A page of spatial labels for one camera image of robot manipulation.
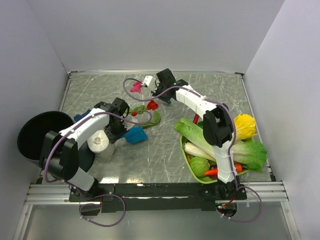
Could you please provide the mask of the white paper towel roll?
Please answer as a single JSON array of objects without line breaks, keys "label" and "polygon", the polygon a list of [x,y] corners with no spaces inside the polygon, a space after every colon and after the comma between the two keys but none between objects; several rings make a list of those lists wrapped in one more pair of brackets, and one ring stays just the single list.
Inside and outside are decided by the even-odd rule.
[{"label": "white paper towel roll", "polygon": [[89,149],[101,159],[107,159],[115,151],[114,145],[110,142],[103,130],[96,131],[88,140]]}]

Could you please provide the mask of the napa cabbage toy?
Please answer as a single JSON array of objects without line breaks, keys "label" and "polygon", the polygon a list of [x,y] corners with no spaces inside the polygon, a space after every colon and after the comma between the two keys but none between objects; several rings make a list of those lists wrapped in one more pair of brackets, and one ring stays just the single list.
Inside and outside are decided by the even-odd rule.
[{"label": "napa cabbage toy", "polygon": [[215,159],[213,148],[205,140],[203,130],[198,125],[194,124],[186,117],[181,117],[179,122],[174,124],[174,129],[182,135],[184,140],[186,140],[182,142],[183,150],[184,144],[190,142]]}]

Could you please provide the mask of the green paper scrap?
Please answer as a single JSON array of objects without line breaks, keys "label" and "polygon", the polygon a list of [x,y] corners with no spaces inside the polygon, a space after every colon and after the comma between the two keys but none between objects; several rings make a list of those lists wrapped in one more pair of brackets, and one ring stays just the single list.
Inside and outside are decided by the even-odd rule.
[{"label": "green paper scrap", "polygon": [[139,122],[147,122],[145,124],[139,124],[143,129],[154,127],[161,122],[161,115],[156,110],[147,110],[146,105],[140,105],[134,108],[130,108],[128,113],[136,117]]}]

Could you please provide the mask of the white radish toy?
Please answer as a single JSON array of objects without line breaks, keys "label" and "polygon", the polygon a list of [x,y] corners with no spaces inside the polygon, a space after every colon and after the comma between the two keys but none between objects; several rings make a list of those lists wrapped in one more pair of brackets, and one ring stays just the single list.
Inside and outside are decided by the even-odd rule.
[{"label": "white radish toy", "polygon": [[203,151],[199,147],[195,146],[191,142],[186,142],[184,144],[183,149],[184,149],[184,152],[189,155],[192,155],[195,157],[202,157],[202,158],[205,158],[205,159],[207,159],[209,161],[213,161],[213,162],[216,161],[211,155],[209,155],[208,153],[206,153],[205,151]]}]

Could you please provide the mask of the red paper scrap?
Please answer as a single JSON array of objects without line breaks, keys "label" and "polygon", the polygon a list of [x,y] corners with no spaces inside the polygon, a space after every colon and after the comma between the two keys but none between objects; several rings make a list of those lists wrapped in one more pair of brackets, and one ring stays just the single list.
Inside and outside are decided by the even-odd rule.
[{"label": "red paper scrap", "polygon": [[151,100],[148,102],[147,104],[147,110],[152,110],[152,111],[155,111],[159,108],[159,105],[154,101],[154,100]]}]

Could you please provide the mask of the green vegetable basket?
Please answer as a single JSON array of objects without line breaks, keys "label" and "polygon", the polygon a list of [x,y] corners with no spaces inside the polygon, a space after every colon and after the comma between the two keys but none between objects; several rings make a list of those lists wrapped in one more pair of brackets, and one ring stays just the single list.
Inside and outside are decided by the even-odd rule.
[{"label": "green vegetable basket", "polygon": [[[174,125],[174,129],[181,134],[180,145],[183,155],[191,155],[191,159],[186,160],[186,163],[192,176],[199,183],[213,184],[221,181],[226,184],[235,179],[233,175],[235,167],[230,163],[232,155],[228,152],[230,141],[225,142],[222,148],[210,145],[204,138],[203,129],[185,117]],[[211,162],[217,165],[216,179],[205,175]]]}]

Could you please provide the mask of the round green cabbage toy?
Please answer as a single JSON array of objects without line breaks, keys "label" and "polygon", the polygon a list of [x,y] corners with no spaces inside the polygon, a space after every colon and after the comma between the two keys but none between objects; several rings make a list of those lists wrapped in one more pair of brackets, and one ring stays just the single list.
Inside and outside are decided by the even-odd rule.
[{"label": "round green cabbage toy", "polygon": [[205,177],[204,173],[209,170],[210,163],[203,157],[195,156],[190,160],[189,166],[197,178]]}]

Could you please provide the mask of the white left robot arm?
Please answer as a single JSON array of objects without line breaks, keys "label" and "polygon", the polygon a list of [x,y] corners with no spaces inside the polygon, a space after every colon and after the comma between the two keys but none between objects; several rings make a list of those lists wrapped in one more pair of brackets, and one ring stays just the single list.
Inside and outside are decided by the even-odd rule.
[{"label": "white left robot arm", "polygon": [[49,131],[43,141],[39,166],[44,170],[47,183],[48,174],[81,190],[87,201],[99,195],[99,182],[84,171],[79,164],[79,149],[97,131],[104,130],[110,143],[115,143],[128,132],[124,125],[125,112],[129,105],[121,98],[112,103],[99,102],[81,120],[60,132]]}]

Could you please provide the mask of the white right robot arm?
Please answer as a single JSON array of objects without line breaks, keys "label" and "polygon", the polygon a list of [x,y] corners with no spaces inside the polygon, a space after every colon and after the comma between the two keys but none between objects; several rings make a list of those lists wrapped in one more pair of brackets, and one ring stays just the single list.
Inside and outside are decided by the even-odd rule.
[{"label": "white right robot arm", "polygon": [[218,193],[223,199],[230,199],[236,193],[236,187],[231,183],[237,180],[231,148],[237,134],[229,109],[199,94],[183,79],[176,80],[168,68],[156,73],[156,77],[157,80],[147,84],[153,97],[165,103],[171,99],[183,103],[202,119],[203,137],[213,150],[217,178],[223,182]]}]

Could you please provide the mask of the red chili pepper toy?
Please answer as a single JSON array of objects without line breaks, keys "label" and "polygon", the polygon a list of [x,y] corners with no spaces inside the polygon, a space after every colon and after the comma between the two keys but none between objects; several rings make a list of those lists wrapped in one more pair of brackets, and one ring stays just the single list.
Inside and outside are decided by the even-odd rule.
[{"label": "red chili pepper toy", "polygon": [[195,116],[193,118],[193,123],[197,125],[198,121],[199,121],[199,118],[200,118],[200,116],[198,114],[195,114]]}]

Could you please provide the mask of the dark blue paper scrap left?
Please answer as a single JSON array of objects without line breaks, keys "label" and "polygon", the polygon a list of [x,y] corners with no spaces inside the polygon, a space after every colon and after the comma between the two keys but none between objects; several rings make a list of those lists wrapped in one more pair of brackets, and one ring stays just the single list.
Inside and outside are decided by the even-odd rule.
[{"label": "dark blue paper scrap left", "polygon": [[74,119],[74,121],[75,122],[78,122],[78,121],[80,121],[81,119],[83,119],[84,117],[86,117],[89,113],[90,113],[90,109],[88,109],[86,112],[84,112],[84,113],[81,113],[81,114],[76,114],[74,117],[73,117],[73,119]]}]

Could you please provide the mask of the aluminium front rail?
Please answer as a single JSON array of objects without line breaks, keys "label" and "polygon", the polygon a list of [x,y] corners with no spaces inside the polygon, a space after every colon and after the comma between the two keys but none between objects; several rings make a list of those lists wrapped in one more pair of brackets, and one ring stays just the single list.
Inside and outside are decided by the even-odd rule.
[{"label": "aluminium front rail", "polygon": [[[287,202],[289,200],[284,184],[282,182],[249,182],[245,183],[246,188],[241,190],[234,199],[247,202]],[[138,192],[137,194],[119,194],[123,199],[149,200],[149,199],[188,199],[195,198],[194,193],[155,193]],[[84,197],[79,193],[71,193],[66,184],[32,184],[29,187],[25,205],[63,205],[77,203],[93,203],[100,201],[100,198]]]}]

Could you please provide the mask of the pink paper scrap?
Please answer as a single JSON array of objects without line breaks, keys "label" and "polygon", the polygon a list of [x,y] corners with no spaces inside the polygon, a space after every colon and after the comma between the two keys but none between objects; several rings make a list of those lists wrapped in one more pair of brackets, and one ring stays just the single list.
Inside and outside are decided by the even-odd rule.
[{"label": "pink paper scrap", "polygon": [[132,85],[132,88],[130,89],[130,92],[140,94],[142,92],[141,90],[142,87],[143,87],[143,84],[141,82],[135,81]]}]

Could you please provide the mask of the orange carrot toy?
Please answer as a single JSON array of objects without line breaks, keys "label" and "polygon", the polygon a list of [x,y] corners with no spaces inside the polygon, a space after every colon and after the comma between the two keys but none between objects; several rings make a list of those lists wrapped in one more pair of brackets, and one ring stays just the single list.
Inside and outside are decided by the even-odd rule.
[{"label": "orange carrot toy", "polygon": [[[243,166],[240,163],[236,163],[235,165],[235,170],[237,173],[241,173],[243,171]],[[218,166],[217,165],[211,165],[209,170],[207,170],[204,175],[206,177],[210,176],[217,176],[218,175]]]}]

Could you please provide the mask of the yellow cabbage toy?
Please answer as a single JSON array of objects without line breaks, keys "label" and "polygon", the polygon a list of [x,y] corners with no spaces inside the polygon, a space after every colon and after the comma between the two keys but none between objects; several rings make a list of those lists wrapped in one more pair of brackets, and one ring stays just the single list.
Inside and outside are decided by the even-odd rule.
[{"label": "yellow cabbage toy", "polygon": [[235,141],[252,140],[256,133],[256,120],[249,114],[239,114],[234,118],[236,129]]}]

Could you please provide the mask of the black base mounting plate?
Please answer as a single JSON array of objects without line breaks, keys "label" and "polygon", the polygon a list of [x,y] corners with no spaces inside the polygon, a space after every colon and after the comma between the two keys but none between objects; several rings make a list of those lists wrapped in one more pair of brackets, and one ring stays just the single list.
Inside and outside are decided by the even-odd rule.
[{"label": "black base mounting plate", "polygon": [[193,210],[215,211],[216,204],[230,200],[246,200],[245,190],[222,183],[101,183],[103,196],[89,197],[72,189],[71,203],[101,204],[102,213],[155,210]]}]

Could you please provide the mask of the green leafy vegetable toy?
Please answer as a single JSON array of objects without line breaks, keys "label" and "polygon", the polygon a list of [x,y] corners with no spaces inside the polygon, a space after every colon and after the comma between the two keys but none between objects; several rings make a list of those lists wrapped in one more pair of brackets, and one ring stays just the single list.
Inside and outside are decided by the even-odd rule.
[{"label": "green leafy vegetable toy", "polygon": [[233,161],[252,171],[260,171],[267,161],[267,149],[259,141],[246,141],[231,147]]}]

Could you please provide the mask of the blue plastic dustpan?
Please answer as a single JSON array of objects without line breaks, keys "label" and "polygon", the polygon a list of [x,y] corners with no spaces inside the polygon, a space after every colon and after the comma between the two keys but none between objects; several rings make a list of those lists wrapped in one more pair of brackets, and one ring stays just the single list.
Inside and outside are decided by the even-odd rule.
[{"label": "blue plastic dustpan", "polygon": [[138,144],[147,140],[148,136],[141,126],[136,126],[120,137],[120,139],[122,138],[124,138],[129,144]]}]

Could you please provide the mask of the dark round trash bin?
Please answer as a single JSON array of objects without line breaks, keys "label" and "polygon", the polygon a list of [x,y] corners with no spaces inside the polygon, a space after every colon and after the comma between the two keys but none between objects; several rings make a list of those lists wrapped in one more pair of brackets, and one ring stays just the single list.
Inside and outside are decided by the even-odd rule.
[{"label": "dark round trash bin", "polygon": [[[30,162],[44,169],[50,151],[61,138],[59,132],[74,123],[69,115],[60,111],[48,111],[36,115],[19,132],[17,138],[19,152]],[[47,173],[68,181],[79,169],[88,172],[94,161],[95,154],[87,142],[80,145],[66,138],[51,157]]]}]

